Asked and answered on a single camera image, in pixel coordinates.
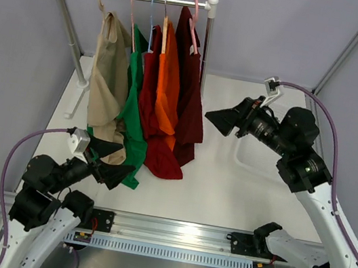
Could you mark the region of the orange t shirt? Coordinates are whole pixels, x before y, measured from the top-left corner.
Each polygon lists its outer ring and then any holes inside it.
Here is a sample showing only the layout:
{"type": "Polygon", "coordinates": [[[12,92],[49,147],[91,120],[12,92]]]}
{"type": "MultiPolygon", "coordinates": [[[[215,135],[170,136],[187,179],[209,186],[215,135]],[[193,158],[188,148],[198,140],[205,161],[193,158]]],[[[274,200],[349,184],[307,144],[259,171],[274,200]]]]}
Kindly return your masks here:
{"type": "Polygon", "coordinates": [[[159,76],[156,89],[155,115],[164,141],[172,151],[176,144],[175,127],[178,123],[180,72],[175,30],[169,20],[166,53],[159,55],[159,76]]]}

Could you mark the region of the maroon t shirt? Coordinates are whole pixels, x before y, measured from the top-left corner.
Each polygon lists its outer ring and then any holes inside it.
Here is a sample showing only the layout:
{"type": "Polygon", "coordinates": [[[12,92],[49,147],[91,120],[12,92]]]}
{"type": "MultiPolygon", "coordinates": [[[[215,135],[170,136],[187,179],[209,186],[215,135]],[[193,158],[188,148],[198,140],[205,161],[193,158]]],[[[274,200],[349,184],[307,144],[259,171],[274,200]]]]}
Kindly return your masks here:
{"type": "Polygon", "coordinates": [[[179,165],[193,161],[195,145],[203,142],[203,115],[200,83],[200,53],[193,48],[190,19],[193,18],[186,6],[180,13],[176,43],[180,76],[180,95],[178,99],[178,123],[175,127],[175,158],[179,165]]]}

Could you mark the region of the wide pink hanger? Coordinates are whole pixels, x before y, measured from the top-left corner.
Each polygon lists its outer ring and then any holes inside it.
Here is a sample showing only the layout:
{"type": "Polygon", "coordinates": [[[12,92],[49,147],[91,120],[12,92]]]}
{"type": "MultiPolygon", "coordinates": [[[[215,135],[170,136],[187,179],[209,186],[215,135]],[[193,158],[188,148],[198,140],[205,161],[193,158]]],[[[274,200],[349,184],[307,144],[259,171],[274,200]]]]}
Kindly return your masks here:
{"type": "Polygon", "coordinates": [[[196,27],[196,23],[198,21],[198,14],[199,14],[199,0],[194,0],[195,5],[194,5],[194,14],[192,15],[191,18],[189,18],[189,31],[190,31],[190,35],[191,35],[191,48],[189,50],[189,54],[191,56],[193,55],[197,55],[198,54],[198,37],[196,36],[196,31],[195,31],[195,27],[196,27]]]}

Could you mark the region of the wooden hanger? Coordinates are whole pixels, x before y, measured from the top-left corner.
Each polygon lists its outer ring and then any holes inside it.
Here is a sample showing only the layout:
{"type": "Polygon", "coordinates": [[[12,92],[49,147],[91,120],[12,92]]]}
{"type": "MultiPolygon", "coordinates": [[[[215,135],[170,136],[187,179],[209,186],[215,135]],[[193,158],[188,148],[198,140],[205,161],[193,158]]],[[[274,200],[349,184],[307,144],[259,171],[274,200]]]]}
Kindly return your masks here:
{"type": "Polygon", "coordinates": [[[164,20],[163,20],[163,36],[162,36],[162,44],[161,44],[161,54],[165,54],[166,53],[166,45],[167,45],[167,29],[168,29],[168,24],[169,24],[169,19],[168,19],[168,15],[167,15],[167,0],[164,0],[164,20]]]}

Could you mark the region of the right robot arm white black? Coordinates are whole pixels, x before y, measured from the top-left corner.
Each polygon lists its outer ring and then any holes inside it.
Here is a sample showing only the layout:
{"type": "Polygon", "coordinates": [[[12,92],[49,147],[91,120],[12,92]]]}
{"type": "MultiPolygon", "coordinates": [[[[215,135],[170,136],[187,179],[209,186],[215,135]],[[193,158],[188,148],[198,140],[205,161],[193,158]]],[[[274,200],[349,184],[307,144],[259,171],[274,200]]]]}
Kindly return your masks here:
{"type": "Polygon", "coordinates": [[[306,210],[324,249],[314,251],[271,222],[253,232],[252,249],[257,255],[279,257],[295,268],[358,268],[358,243],[346,242],[355,236],[340,229],[338,220],[344,214],[332,197],[332,175],[313,149],[319,128],[312,112],[290,108],[279,121],[262,99],[247,97],[233,108],[208,111],[205,116],[224,136],[236,129],[237,138],[252,135],[280,156],[278,174],[306,210]]]}

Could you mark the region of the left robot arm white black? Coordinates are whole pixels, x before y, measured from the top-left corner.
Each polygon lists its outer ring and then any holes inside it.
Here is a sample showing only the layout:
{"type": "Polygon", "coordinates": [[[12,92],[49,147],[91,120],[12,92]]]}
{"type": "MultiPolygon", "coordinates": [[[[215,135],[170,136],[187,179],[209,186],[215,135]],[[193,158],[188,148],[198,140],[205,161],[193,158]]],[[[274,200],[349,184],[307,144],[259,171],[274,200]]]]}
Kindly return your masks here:
{"type": "Polygon", "coordinates": [[[111,190],[135,170],[132,165],[110,165],[101,160],[120,151],[120,143],[94,138],[77,127],[44,132],[68,134],[73,156],[63,164],[49,155],[33,157],[26,165],[22,188],[10,208],[5,207],[4,194],[0,195],[0,268],[40,268],[75,227],[97,230],[99,215],[94,211],[94,201],[76,190],[58,199],[60,192],[89,176],[111,190]]]}

